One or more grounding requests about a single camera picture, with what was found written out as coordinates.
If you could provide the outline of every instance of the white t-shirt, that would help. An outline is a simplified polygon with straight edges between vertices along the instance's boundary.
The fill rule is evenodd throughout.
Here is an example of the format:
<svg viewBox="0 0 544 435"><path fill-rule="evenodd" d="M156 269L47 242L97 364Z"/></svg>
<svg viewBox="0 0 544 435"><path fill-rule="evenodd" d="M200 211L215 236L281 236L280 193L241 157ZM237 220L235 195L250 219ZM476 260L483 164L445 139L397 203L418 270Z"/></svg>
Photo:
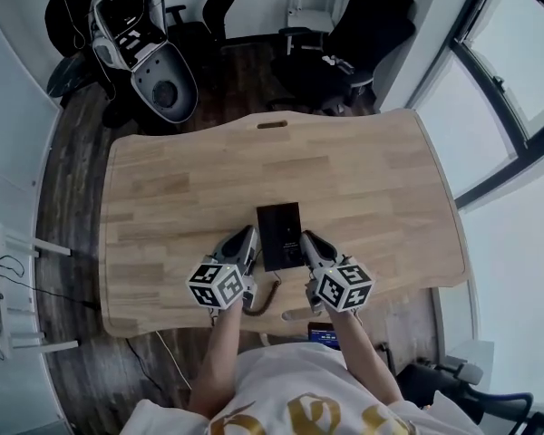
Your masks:
<svg viewBox="0 0 544 435"><path fill-rule="evenodd" d="M241 354L236 396L212 420L144 400L121 435L290 432L481 435L468 416L440 393L429 412L408 401L384 406L348 372L340 352L318 343L283 344Z"/></svg>

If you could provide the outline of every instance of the wooden desk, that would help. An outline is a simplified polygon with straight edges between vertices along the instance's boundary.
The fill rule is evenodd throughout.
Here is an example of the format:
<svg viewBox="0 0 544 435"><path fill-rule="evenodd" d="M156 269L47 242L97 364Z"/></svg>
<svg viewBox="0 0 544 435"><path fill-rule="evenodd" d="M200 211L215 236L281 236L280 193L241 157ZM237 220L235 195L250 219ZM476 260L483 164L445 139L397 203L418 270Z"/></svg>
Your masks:
<svg viewBox="0 0 544 435"><path fill-rule="evenodd" d="M286 127L261 128L275 121ZM207 310L195 306L184 284L191 269L232 230L256 226L256 207L291 201L300 204L303 229L372 269L371 301L468 277L461 222L416 113L257 114L191 134L113 144L100 234L107 332L209 327ZM245 316L242 326L303 334L308 273L299 267L278 274L283 284L267 313ZM261 260L255 278L258 306L275 278ZM302 320L282 319L292 310Z"/></svg>

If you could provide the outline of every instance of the person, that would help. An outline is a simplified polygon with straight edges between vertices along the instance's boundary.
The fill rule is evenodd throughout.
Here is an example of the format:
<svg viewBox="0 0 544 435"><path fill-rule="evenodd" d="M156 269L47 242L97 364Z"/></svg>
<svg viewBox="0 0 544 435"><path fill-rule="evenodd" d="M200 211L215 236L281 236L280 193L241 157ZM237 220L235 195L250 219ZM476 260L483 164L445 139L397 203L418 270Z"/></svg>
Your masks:
<svg viewBox="0 0 544 435"><path fill-rule="evenodd" d="M320 343L288 343L238 356L242 303L237 301L214 326L188 409L140 401L121 435L481 435L440 393L430 411L404 401L357 318L326 309L342 352Z"/></svg>

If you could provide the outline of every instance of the white cabinet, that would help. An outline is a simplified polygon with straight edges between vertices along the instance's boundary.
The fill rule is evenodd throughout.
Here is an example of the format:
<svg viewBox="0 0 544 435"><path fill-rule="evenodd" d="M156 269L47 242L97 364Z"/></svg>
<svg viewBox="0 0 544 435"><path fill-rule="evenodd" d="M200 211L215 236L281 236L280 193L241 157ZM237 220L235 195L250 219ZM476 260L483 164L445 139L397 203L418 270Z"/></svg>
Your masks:
<svg viewBox="0 0 544 435"><path fill-rule="evenodd" d="M57 107L20 63L0 31L0 223L28 237L34 234L39 186L59 115ZM21 256L23 280L34 283L34 264ZM11 285L17 308L34 308L32 292ZM16 332L34 332L22 316ZM42 355L0 361L0 435L63 421Z"/></svg>

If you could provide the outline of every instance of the window frame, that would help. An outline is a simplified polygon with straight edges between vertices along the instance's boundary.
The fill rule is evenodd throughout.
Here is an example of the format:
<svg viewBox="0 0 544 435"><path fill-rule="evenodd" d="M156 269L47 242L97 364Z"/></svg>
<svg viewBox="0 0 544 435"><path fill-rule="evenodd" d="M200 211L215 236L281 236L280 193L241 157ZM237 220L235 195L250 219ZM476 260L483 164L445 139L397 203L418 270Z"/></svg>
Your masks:
<svg viewBox="0 0 544 435"><path fill-rule="evenodd" d="M495 110L504 130L506 131L511 144L516 151L517 157L504 168L496 171L455 199L457 208L464 208L474 201L484 197L497 189L509 180L515 178L524 169L527 169L536 161L544 157L544 126L533 136L528 137L523 127L522 120L515 112L513 105L508 101L505 91L501 86L500 78L492 76L484 67L482 62L465 44L469 31L478 20L482 8L487 0L466 0L460 14L446 37L441 50L433 60L432 65L423 76L412 97L407 103L411 108L423 87L428 84L430 75L435 70L443 54L450 49L468 72L474 81L480 86L483 94L488 99L493 110ZM544 7L544 0L536 0Z"/></svg>

